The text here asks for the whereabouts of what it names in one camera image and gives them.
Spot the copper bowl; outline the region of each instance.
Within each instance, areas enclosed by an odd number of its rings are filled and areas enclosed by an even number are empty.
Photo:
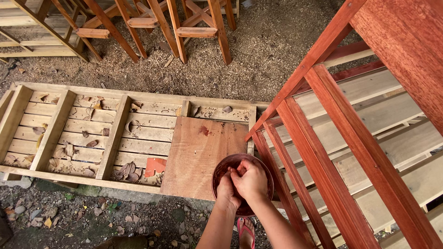
[[[217,187],[220,184],[220,180],[223,177],[223,175],[228,171],[228,167],[232,167],[237,169],[237,167],[240,165],[240,162],[243,159],[248,159],[250,161],[258,161],[261,164],[261,167],[264,169],[266,173],[266,178],[268,179],[268,193],[267,197],[269,200],[272,200],[272,197],[274,195],[274,181],[271,176],[271,172],[269,171],[268,167],[260,161],[258,158],[251,156],[249,154],[244,153],[238,153],[233,154],[230,156],[225,157],[217,167],[215,167],[214,172],[212,174],[212,180],[211,180],[211,187],[212,187],[212,193],[214,194],[215,199],[217,199]],[[239,172],[239,175],[242,176],[245,172]],[[234,184],[232,184],[234,187],[234,195],[241,200],[241,205],[237,209],[236,216],[237,217],[252,217],[255,216],[254,212],[252,211],[251,207],[249,207],[248,203],[245,199],[243,199],[240,194],[238,193],[236,187]]]

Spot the wooden post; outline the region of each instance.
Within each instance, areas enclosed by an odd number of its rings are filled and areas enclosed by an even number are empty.
[[[303,221],[300,211],[295,204],[291,193],[289,192],[288,185],[278,169],[277,163],[269,150],[263,133],[261,133],[261,131],[254,133],[253,139],[264,164],[268,166],[268,169],[271,172],[272,179],[274,180],[274,186],[284,206],[284,210],[288,215],[289,222],[291,222],[292,227],[299,233],[300,237],[306,242],[306,244],[310,248],[314,248],[315,245],[311,234],[309,233],[309,229],[307,228],[306,223]]]
[[[18,86],[6,108],[0,122],[0,161],[3,161],[11,145],[17,127],[32,95],[32,90],[25,86]]]
[[[71,112],[72,105],[76,98],[76,94],[70,90],[65,90],[61,94],[57,103],[57,110],[52,115],[48,128],[43,135],[34,160],[32,161],[30,170],[44,171],[46,170],[49,159],[52,158],[55,147],[57,146],[60,135],[65,127],[66,120]]]
[[[109,131],[108,141],[106,142],[105,152],[103,153],[96,179],[109,180],[111,177],[115,157],[118,153],[118,146],[120,145],[129,109],[131,108],[131,102],[132,100],[129,96],[123,95],[121,97],[114,123]]]
[[[291,179],[291,182],[294,185],[298,196],[300,197],[300,201],[302,202],[303,207],[306,210],[306,213],[312,223],[312,226],[314,227],[315,232],[317,233],[317,236],[322,243],[322,247],[325,249],[335,249],[336,247],[334,245],[334,242],[332,241],[331,236],[329,235],[328,229],[326,228],[325,223],[323,223],[323,220],[320,217],[317,208],[315,207],[314,201],[312,200],[311,195],[305,187],[305,184],[300,177],[299,172],[295,168],[295,165],[292,162],[288,151],[284,147],[284,144],[281,141],[281,138],[277,133],[275,126],[269,121],[264,122],[263,125],[281,161],[283,162],[284,168],[289,174],[289,178]]]
[[[411,248],[443,248],[443,242],[426,219],[414,196],[325,66],[314,66],[305,77]]]
[[[365,217],[296,101],[287,98],[277,111],[347,245],[359,249],[380,248]]]

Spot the wooden leg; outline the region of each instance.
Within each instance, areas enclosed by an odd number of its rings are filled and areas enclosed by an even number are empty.
[[[186,58],[185,44],[183,43],[183,38],[177,34],[177,29],[180,27],[179,15],[177,14],[177,5],[175,5],[175,0],[167,0],[167,5],[169,8],[169,14],[171,15],[172,27],[174,28],[175,40],[177,41],[180,59],[186,64],[188,63],[188,59]]]
[[[136,46],[143,58],[147,58],[148,55],[146,54],[146,51],[143,48],[143,45],[141,44],[140,37],[137,34],[137,31],[135,28],[129,26],[128,21],[130,19],[128,12],[126,11],[126,6],[123,2],[123,0],[115,0],[115,3],[117,4],[118,9],[120,10],[121,16],[123,17],[124,23],[129,29],[129,33],[131,33],[132,39],[134,39],[134,42],[136,43]]]
[[[232,12],[232,4],[230,0],[226,0],[225,5],[226,18],[228,19],[228,25],[232,30],[236,30],[234,13]]]
[[[163,15],[163,11],[161,10],[159,3],[157,2],[157,0],[148,0],[148,3],[151,7],[152,12],[154,13],[155,18],[160,24],[163,35],[165,36],[167,43],[171,47],[174,56],[178,58],[180,56],[179,48],[177,47],[177,43],[172,36],[171,29],[166,22],[165,16]]]
[[[85,2],[98,17],[101,23],[106,27],[106,29],[109,30],[114,39],[117,40],[120,46],[126,51],[126,53],[128,53],[129,57],[131,57],[134,62],[137,62],[139,60],[137,54],[135,54],[134,50],[132,50],[131,46],[123,38],[117,28],[115,28],[114,24],[111,22],[111,20],[109,20],[101,7],[94,0],[85,0]]]
[[[231,53],[229,52],[228,37],[226,37],[225,26],[223,24],[223,17],[220,11],[220,3],[218,0],[208,0],[209,9],[212,13],[212,20],[215,28],[218,29],[218,43],[220,44],[221,54],[225,65],[232,62]]]

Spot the red flip-flop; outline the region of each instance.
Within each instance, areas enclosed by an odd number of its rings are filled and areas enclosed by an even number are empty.
[[[237,219],[237,229],[239,229],[240,227],[240,218]],[[243,227],[241,228],[241,230],[238,230],[238,241],[240,243],[240,239],[241,239],[241,235],[243,234],[243,231],[247,231],[253,238],[252,240],[252,248],[251,249],[255,249],[255,235],[252,233],[252,231],[243,224]]]

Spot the stool leg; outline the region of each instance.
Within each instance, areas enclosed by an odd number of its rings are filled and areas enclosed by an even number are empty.
[[[208,0],[209,9],[212,13],[212,20],[214,26],[218,29],[218,44],[220,44],[221,54],[223,55],[223,61],[225,65],[229,65],[232,62],[231,53],[229,52],[228,37],[226,37],[225,26],[223,23],[222,13],[220,11],[220,3],[218,0]]]
[[[232,30],[235,30],[237,27],[235,25],[234,12],[232,11],[231,0],[226,0],[225,12],[226,12],[226,18],[228,19],[229,27]]]
[[[180,59],[183,63],[188,63],[188,59],[186,58],[185,52],[185,44],[183,43],[183,38],[181,38],[177,34],[177,29],[180,27],[179,15],[177,14],[177,5],[175,4],[175,0],[167,0],[167,6],[169,9],[169,14],[171,16],[172,27],[174,29],[175,40],[177,41],[177,47],[180,54]]]

